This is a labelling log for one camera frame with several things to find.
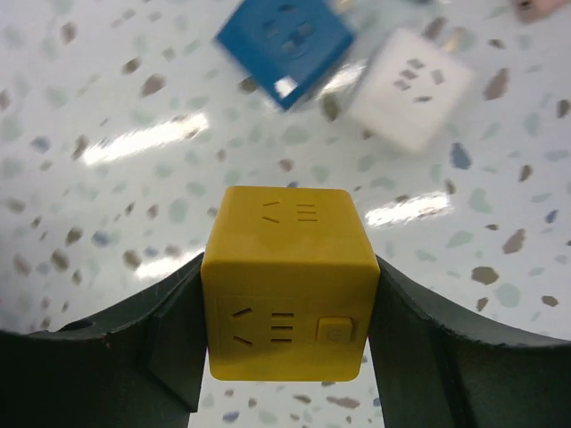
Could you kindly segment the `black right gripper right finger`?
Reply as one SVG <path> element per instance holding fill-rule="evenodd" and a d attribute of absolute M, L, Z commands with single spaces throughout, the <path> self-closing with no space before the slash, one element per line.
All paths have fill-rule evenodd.
<path fill-rule="evenodd" d="M 387 427 L 568 427 L 570 343 L 483 317 L 384 260 L 368 329 Z"/>

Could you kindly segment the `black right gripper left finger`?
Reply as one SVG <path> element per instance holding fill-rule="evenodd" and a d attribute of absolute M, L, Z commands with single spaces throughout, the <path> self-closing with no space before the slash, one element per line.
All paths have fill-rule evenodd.
<path fill-rule="evenodd" d="M 187 426 L 207 349 L 201 264 L 57 331 L 2 332 L 2 426 Z"/>

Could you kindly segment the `yellow cube socket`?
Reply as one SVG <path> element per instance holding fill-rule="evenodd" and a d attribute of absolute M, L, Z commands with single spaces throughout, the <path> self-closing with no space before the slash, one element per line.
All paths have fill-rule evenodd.
<path fill-rule="evenodd" d="M 354 379 L 379 277 L 346 191 L 229 187 L 201 265 L 211 375 Z"/>

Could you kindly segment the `white cartoon cube adapter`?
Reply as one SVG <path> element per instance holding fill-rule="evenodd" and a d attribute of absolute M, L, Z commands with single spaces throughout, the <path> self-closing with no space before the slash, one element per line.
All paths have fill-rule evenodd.
<path fill-rule="evenodd" d="M 368 62 L 346 114 L 396 148 L 422 152 L 474 79 L 474 71 L 455 56 L 399 28 Z"/>

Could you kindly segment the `blue cube socket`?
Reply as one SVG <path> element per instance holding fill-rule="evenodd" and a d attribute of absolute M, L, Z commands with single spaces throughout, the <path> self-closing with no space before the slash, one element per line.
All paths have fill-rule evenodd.
<path fill-rule="evenodd" d="M 216 41 L 284 111 L 343 58 L 354 40 L 327 1 L 243 1 Z"/>

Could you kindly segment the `pink cube socket adapter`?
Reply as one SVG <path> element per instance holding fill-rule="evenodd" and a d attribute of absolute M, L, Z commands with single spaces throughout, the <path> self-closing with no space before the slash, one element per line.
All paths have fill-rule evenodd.
<path fill-rule="evenodd" d="M 569 0 L 513 0 L 512 5 L 517 17 L 522 22 L 534 22 L 548 17 L 561 7 L 570 3 Z"/>

